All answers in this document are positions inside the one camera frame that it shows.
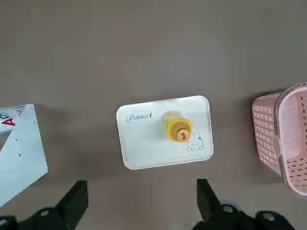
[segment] black robotic claw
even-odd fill
[[[294,230],[282,215],[262,211],[255,218],[221,204],[207,180],[197,180],[197,204],[203,218],[193,230]],[[44,208],[17,223],[0,217],[0,230],[73,230],[88,207],[87,182],[78,181],[55,207]]]
[[[73,230],[88,207],[87,182],[78,181],[55,207],[47,207],[17,223],[0,217],[0,230]]]
[[[197,204],[203,218],[193,230],[294,230],[282,215],[261,211],[255,218],[221,204],[205,179],[197,180]]]

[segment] pink plastic basket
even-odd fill
[[[260,160],[307,198],[307,83],[257,98],[252,111]]]

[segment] cartoon bunny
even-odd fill
[[[191,150],[202,150],[203,141],[201,139],[201,134],[199,132],[192,133],[190,140],[187,143],[187,151]]]

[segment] metal screw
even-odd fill
[[[225,205],[223,206],[223,210],[225,212],[228,212],[228,213],[232,213],[234,210],[232,209],[232,207],[228,206],[228,205]]]
[[[275,220],[275,217],[271,213],[268,213],[268,212],[263,213],[263,217],[269,221]]]
[[[0,226],[5,225],[8,221],[6,219],[0,220]]]
[[[40,216],[41,216],[41,217],[45,217],[45,216],[48,216],[48,215],[49,215],[49,211],[48,211],[48,210],[42,211],[42,212],[40,213]]]

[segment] yellow knob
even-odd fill
[[[177,132],[176,137],[179,142],[188,142],[191,138],[191,133],[185,129],[180,129]]]

